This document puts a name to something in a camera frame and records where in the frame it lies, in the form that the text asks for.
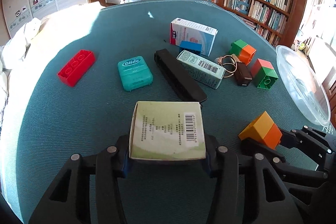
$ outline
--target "medicine box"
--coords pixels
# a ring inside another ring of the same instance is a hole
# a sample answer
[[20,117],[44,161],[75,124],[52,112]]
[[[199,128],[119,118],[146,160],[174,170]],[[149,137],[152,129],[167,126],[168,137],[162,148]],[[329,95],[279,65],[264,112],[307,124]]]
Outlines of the medicine box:
[[180,46],[181,41],[202,44],[201,54],[209,56],[217,32],[217,29],[175,18],[170,24],[170,44]]
[[129,156],[160,162],[204,159],[199,102],[138,101],[132,117]]
[[192,78],[213,89],[218,88],[222,82],[225,69],[208,59],[184,50],[178,55],[177,60]]

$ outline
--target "clear plastic bowl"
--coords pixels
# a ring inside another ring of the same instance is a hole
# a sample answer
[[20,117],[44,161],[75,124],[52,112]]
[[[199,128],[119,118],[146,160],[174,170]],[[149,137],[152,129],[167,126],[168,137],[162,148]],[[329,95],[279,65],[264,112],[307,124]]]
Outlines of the clear plastic bowl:
[[327,126],[330,105],[314,71],[290,48],[277,46],[276,52],[282,82],[298,109],[313,124]]

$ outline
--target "teal plastic case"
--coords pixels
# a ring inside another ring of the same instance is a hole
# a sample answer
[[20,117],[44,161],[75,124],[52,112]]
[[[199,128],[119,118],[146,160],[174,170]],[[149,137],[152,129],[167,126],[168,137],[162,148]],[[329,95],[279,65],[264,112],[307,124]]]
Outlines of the teal plastic case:
[[153,82],[153,75],[142,56],[120,61],[118,71],[126,91],[132,91]]

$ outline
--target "teal tablecloth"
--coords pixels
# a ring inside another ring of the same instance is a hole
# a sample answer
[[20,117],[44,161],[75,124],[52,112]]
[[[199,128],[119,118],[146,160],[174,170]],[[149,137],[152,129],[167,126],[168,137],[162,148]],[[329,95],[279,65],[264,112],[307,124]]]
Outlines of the teal tablecloth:
[[[14,170],[25,223],[68,157],[73,153],[98,153],[129,132],[138,100],[179,100],[153,59],[154,52],[162,48],[177,56],[178,47],[169,44],[170,22],[176,17],[218,29],[210,60],[227,54],[230,44],[242,39],[257,49],[251,63],[256,58],[268,60],[278,73],[274,48],[233,14],[209,2],[154,0],[103,9],[90,34],[66,46],[48,64],[31,95],[21,125]],[[93,51],[96,62],[70,88],[56,74],[80,49]],[[146,60],[154,81],[150,86],[126,92],[117,63],[138,55]],[[265,110],[281,128],[290,130],[305,124],[316,127],[297,109],[280,78],[270,90],[254,85],[240,87],[234,78],[224,79],[217,90],[199,85],[208,95],[202,109],[204,131],[237,152],[238,133]],[[315,167],[298,150],[279,150],[296,166]],[[198,164],[135,164],[128,179],[120,179],[119,185],[129,224],[198,224],[206,222],[215,179],[208,178]],[[97,223],[94,193],[92,177],[91,218]]]

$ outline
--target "glide logo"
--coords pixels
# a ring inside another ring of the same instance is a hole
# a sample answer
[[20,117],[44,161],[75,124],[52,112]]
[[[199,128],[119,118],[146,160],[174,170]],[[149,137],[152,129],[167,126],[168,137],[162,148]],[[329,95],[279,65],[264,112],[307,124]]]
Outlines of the glide logo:
[[127,66],[131,66],[131,65],[137,64],[139,62],[140,62],[140,59],[139,58],[135,58],[135,59],[126,61],[125,63],[123,63],[123,66],[127,67]]

